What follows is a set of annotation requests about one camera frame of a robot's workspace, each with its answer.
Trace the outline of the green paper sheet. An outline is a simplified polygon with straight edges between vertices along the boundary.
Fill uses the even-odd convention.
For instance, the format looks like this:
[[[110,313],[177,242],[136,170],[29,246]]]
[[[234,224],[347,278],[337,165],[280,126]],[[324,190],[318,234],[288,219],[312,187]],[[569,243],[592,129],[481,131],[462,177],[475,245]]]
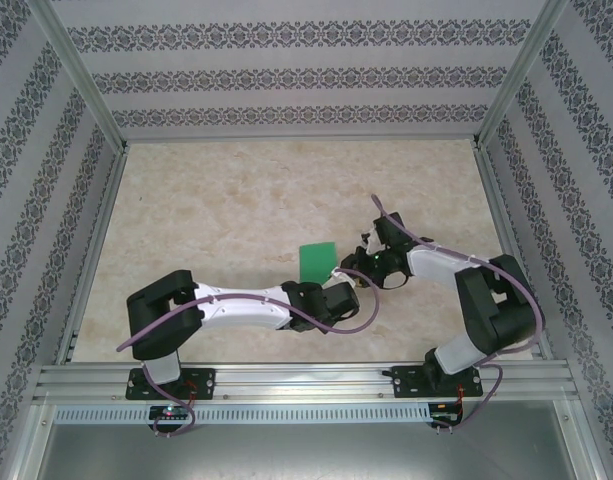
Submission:
[[[306,244],[299,247],[301,282],[324,284],[337,264],[337,249],[334,242]]]

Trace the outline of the grey metal sheet panel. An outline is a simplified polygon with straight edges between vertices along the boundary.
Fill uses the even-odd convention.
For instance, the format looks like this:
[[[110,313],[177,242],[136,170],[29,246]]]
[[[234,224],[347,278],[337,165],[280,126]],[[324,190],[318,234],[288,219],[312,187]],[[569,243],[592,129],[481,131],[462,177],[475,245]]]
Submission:
[[[39,480],[575,480],[559,439],[437,435],[420,424],[59,425]]]

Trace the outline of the aluminium mounting rail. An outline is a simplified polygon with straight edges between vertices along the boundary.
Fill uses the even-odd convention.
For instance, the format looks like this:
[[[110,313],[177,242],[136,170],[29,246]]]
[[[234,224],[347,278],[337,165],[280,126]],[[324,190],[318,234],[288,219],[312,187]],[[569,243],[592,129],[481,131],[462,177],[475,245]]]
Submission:
[[[573,400],[579,391],[561,360],[502,360],[497,401]],[[69,363],[40,369],[35,404],[124,403],[135,363]],[[378,363],[212,364],[215,404],[377,403],[395,399],[393,381]]]

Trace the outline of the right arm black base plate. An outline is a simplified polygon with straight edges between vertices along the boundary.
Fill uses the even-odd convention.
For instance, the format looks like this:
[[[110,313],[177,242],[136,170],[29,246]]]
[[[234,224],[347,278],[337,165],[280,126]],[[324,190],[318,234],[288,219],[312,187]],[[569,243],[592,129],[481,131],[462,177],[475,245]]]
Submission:
[[[433,370],[426,365],[398,365],[382,374],[391,378],[396,398],[457,397],[459,388],[466,398],[483,395],[479,371],[473,367],[448,375],[440,368]]]

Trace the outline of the aluminium side rail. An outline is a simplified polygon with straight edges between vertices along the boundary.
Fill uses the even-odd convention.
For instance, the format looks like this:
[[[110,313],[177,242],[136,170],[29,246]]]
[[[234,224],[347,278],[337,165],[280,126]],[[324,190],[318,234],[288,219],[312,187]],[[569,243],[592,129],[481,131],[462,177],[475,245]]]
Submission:
[[[471,147],[501,250],[515,257],[525,277],[528,277],[489,156],[475,140],[471,142]],[[536,339],[532,339],[532,343],[528,340],[523,341],[513,346],[510,353],[502,354],[501,357],[515,360],[527,360],[528,357],[532,360],[552,360],[553,354],[544,334],[540,333]]]
[[[94,224],[87,241],[87,249],[75,284],[76,289],[74,290],[70,307],[67,310],[64,328],[61,331],[58,344],[59,349],[55,352],[53,359],[54,365],[66,364],[72,359],[72,353],[75,349],[84,319],[129,151],[130,145],[124,143],[108,171],[104,188],[99,198]]]

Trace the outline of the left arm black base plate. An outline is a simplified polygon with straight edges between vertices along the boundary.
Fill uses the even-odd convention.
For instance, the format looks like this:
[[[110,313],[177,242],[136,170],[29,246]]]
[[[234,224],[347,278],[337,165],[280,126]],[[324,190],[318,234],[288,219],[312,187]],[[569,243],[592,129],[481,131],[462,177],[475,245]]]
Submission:
[[[180,399],[190,400],[211,400],[215,387],[214,369],[210,368],[182,368],[180,377],[177,380],[159,385],[159,388],[167,394]],[[125,391],[125,398],[128,400],[165,400],[152,387],[143,372],[142,368],[131,369]]]

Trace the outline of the aluminium frame post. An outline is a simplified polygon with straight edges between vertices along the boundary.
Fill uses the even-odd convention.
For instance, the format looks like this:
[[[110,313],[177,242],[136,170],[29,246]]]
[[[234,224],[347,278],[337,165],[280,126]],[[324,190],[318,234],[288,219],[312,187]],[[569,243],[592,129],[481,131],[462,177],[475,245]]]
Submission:
[[[475,145],[480,151],[483,151],[493,138],[510,103],[567,4],[568,0],[545,0],[499,92],[484,116],[480,129],[474,136]]]
[[[123,152],[127,141],[51,1],[27,0],[27,3],[113,151]]]

